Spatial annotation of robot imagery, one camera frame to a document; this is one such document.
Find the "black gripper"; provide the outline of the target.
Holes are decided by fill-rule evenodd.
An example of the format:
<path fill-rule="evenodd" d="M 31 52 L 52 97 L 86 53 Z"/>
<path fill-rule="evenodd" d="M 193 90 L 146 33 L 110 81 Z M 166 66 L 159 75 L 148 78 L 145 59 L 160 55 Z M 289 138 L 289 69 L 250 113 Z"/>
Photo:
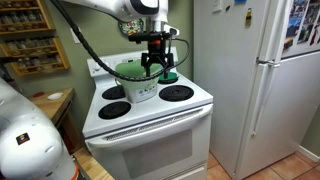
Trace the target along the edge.
<path fill-rule="evenodd" d="M 172 35 L 168 40 L 147 42 L 148 52 L 141 56 L 141 65 L 144 66 L 146 77 L 150 77 L 150 66 L 152 64 L 160 64 L 164 67 L 163 79 L 168 78 L 168 68 L 173 65 L 173 53 L 166 50 L 166 41 L 171 41 Z"/>

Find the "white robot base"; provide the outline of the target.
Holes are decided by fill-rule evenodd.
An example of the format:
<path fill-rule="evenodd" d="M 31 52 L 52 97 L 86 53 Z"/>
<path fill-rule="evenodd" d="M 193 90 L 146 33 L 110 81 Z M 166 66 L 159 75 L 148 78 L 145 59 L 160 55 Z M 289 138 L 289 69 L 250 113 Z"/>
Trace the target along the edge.
<path fill-rule="evenodd" d="M 0 80 L 0 171 L 6 180 L 77 180 L 79 168 L 36 105 Z"/>

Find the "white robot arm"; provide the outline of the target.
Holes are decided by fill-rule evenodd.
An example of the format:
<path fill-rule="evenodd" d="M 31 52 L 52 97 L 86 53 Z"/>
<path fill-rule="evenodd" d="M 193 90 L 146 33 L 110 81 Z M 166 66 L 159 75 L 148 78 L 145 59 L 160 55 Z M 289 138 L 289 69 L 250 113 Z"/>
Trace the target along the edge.
<path fill-rule="evenodd" d="M 84 38 L 79 27 L 61 5 L 61 1 L 105 13 L 120 22 L 146 18 L 149 21 L 148 30 L 128 36 L 128 40 L 136 44 L 140 44 L 143 41 L 147 42 L 147 52 L 142 54 L 141 59 L 141 66 L 146 71 L 146 75 L 142 78 L 132 78 L 128 75 L 119 74 L 104 64 Z M 173 39 L 175 32 L 167 25 L 168 0 L 51 0 L 51 2 L 68 22 L 90 56 L 99 66 L 115 77 L 133 82 L 146 81 L 160 76 L 164 71 L 172 67 L 169 59 L 170 53 L 166 51 L 166 42 Z"/>

